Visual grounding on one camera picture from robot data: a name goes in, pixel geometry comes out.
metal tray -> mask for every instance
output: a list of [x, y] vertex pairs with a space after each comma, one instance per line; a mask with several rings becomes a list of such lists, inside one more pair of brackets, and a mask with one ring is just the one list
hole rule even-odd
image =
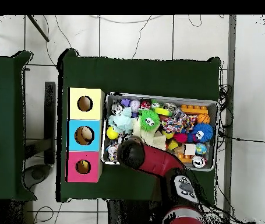
[[209, 116], [211, 118], [210, 125], [213, 127], [214, 135], [212, 139], [209, 141], [210, 147], [209, 151], [206, 153], [205, 157], [207, 159], [206, 165], [198, 169], [194, 167], [191, 163], [184, 163], [184, 165], [191, 170], [199, 170], [199, 171], [211, 171], [216, 163], [216, 148], [218, 141], [218, 126], [219, 126], [219, 104], [216, 101], [212, 100], [193, 100], [193, 99], [184, 99], [184, 98], [171, 98], [171, 97], [162, 97], [162, 96], [150, 96], [150, 95], [142, 95], [142, 94], [129, 94], [129, 93], [108, 93], [105, 97], [105, 113], [104, 113], [104, 126], [103, 126], [103, 138], [101, 145], [101, 160], [103, 163], [108, 165], [119, 165], [118, 162], [110, 162], [108, 160], [108, 154], [105, 151], [109, 143], [109, 139], [106, 135], [106, 129], [108, 127], [108, 117], [111, 115], [111, 106], [113, 100], [119, 99], [129, 99], [129, 100], [140, 100], [142, 98], [149, 98], [158, 100], [160, 103], [173, 103], [176, 106], [185, 105], [194, 105], [194, 106], [206, 106], [209, 112]]

green cloth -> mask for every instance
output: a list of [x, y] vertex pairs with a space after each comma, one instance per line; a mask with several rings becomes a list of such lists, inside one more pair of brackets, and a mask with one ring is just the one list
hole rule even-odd
[[[88, 58], [78, 57], [73, 49], [65, 50], [58, 60], [59, 96], [62, 89], [63, 95], [62, 116], [58, 116], [58, 131], [62, 131], [62, 143], [61, 146], [58, 143], [58, 150], [62, 148], [62, 152], [61, 185], [58, 182], [57, 199], [61, 190], [63, 201], [67, 198], [160, 200], [159, 179], [118, 165], [104, 164], [98, 183], [65, 182], [67, 88], [100, 88], [105, 93], [122, 92], [218, 101], [220, 63], [219, 58], [207, 62]], [[213, 202], [214, 170], [195, 171], [195, 175], [203, 186], [208, 201]]]
[[0, 57], [0, 199], [32, 200], [34, 195], [22, 185], [24, 161], [24, 66], [28, 51]]

blue box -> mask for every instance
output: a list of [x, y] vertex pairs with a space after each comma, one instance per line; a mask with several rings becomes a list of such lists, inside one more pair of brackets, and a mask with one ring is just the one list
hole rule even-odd
[[[69, 120], [69, 151], [99, 151], [101, 145], [101, 120]], [[75, 132], [80, 127], [89, 127], [94, 139], [88, 145], [81, 145], [75, 140]]]

orange basketball ball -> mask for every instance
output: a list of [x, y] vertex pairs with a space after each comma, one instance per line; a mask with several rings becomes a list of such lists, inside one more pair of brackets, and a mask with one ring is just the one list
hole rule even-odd
[[197, 122], [198, 123], [205, 123], [205, 124], [208, 124], [208, 123], [210, 123], [210, 116], [208, 115], [208, 114], [206, 114], [206, 113], [204, 113], [204, 114], [199, 114], [198, 116], [197, 116]]

pink box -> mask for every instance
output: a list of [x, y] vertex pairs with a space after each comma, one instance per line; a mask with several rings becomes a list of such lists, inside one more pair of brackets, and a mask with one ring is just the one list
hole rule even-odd
[[[90, 171], [81, 174], [76, 170], [76, 164], [86, 160], [90, 164]], [[89, 182], [96, 183], [102, 172], [102, 163], [100, 160], [100, 152], [98, 151], [69, 151], [68, 159], [68, 178], [67, 182]]]

